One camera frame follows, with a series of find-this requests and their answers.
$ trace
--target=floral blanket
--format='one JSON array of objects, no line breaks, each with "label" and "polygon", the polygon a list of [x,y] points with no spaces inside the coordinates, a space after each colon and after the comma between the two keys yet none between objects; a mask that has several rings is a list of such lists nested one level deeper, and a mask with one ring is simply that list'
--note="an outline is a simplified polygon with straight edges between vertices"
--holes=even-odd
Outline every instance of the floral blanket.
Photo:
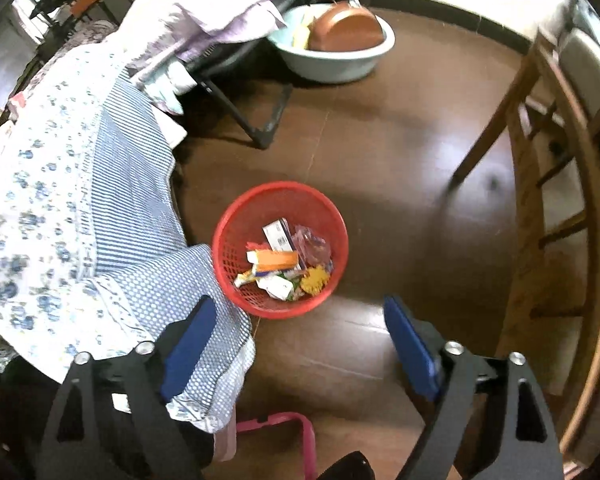
[{"label": "floral blanket", "polygon": [[173,156],[125,61],[106,43],[70,51],[5,148],[0,371],[20,354],[60,382],[77,352],[126,354],[208,294],[216,327],[168,409],[213,433],[253,362],[250,322],[222,294],[209,248],[186,247],[168,186]]}]

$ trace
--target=brown pot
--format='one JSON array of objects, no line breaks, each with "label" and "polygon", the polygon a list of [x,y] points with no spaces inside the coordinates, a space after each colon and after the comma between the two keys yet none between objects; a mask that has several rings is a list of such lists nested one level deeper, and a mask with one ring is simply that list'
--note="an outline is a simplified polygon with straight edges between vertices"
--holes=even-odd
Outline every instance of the brown pot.
[{"label": "brown pot", "polygon": [[314,21],[309,50],[352,52],[383,41],[382,27],[369,9],[339,2]]}]

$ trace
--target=pink stool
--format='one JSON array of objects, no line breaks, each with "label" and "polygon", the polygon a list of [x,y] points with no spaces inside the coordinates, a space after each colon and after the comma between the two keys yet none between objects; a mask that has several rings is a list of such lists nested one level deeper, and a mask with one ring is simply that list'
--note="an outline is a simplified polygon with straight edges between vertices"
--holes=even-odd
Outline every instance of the pink stool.
[{"label": "pink stool", "polygon": [[275,426],[288,420],[299,420],[302,422],[302,465],[304,466],[304,480],[315,480],[317,478],[316,455],[315,455],[315,433],[311,421],[301,413],[282,412],[269,415],[265,422],[260,422],[256,418],[238,422],[236,425],[237,433],[243,431],[253,431],[264,428],[265,426]]}]

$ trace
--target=silver bolt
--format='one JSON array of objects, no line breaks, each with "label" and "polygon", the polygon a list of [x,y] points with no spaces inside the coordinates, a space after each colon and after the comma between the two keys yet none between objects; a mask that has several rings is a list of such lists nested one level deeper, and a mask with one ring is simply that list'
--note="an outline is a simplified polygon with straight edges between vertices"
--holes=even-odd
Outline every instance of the silver bolt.
[{"label": "silver bolt", "polygon": [[144,341],[136,346],[136,353],[140,355],[148,355],[153,352],[155,345],[151,341]]},{"label": "silver bolt", "polygon": [[89,354],[89,352],[80,352],[74,357],[74,363],[77,365],[87,364],[89,359],[91,359],[91,354]]},{"label": "silver bolt", "polygon": [[526,358],[520,352],[511,352],[509,354],[509,361],[515,365],[522,366],[526,363]]},{"label": "silver bolt", "polygon": [[460,355],[462,352],[464,352],[464,346],[462,346],[458,341],[447,341],[445,343],[445,350],[451,355]]}]

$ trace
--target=plastic bag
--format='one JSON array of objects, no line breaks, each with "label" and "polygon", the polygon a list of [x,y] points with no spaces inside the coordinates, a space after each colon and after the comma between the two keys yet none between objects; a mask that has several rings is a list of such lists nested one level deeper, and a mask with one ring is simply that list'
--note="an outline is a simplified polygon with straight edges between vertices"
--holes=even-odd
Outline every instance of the plastic bag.
[{"label": "plastic bag", "polygon": [[331,246],[325,240],[314,235],[308,227],[296,226],[292,240],[300,258],[307,267],[329,267],[331,261]]}]

